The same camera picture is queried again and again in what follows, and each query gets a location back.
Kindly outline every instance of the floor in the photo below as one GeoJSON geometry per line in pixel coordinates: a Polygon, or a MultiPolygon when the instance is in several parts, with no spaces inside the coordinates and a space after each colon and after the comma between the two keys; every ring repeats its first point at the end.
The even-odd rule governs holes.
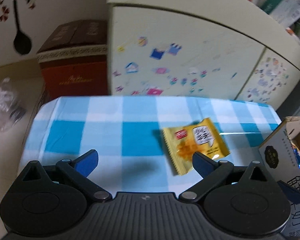
{"type": "MultiPolygon", "coordinates": [[[[10,130],[0,133],[0,201],[17,175],[23,142],[42,96],[43,80],[32,78],[15,81],[12,85],[18,91],[27,113],[10,130]]],[[[5,234],[6,230],[0,219],[0,239],[5,234]]]]}

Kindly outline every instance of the triangular cutout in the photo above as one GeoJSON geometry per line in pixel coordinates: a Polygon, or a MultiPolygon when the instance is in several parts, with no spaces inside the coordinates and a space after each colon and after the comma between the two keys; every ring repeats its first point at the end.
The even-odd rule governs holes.
{"type": "Polygon", "coordinates": [[[250,177],[252,180],[267,181],[260,168],[255,167],[250,177]]]}
{"type": "Polygon", "coordinates": [[[31,167],[27,175],[23,178],[23,181],[41,179],[41,174],[39,173],[37,167],[31,167]]]}

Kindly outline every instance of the silver screw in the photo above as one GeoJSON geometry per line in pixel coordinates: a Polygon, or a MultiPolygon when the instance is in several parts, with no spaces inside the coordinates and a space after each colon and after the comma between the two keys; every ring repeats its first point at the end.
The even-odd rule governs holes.
{"type": "Polygon", "coordinates": [[[97,191],[93,194],[93,196],[97,199],[106,199],[109,197],[109,193],[106,191],[97,191]]]}
{"type": "Polygon", "coordinates": [[[195,199],[197,197],[197,194],[193,191],[185,191],[181,194],[181,196],[185,199],[195,199]]]}

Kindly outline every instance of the table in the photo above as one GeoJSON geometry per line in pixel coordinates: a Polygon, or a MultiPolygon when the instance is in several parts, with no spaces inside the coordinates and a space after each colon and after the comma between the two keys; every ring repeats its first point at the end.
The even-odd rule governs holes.
{"type": "Polygon", "coordinates": [[[271,106],[195,97],[61,97],[38,112],[19,172],[30,160],[53,165],[90,149],[99,164],[88,176],[113,196],[118,191],[167,192],[178,196],[202,178],[176,175],[161,129],[210,117],[238,166],[262,161],[258,145],[281,122],[271,106]]]}

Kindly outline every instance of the clear plastic bag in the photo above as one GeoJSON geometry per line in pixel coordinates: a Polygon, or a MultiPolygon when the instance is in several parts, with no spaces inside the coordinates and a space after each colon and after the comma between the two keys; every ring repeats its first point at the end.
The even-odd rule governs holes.
{"type": "Polygon", "coordinates": [[[12,89],[10,78],[5,78],[0,82],[0,131],[11,128],[25,113],[17,92],[12,89]]]}

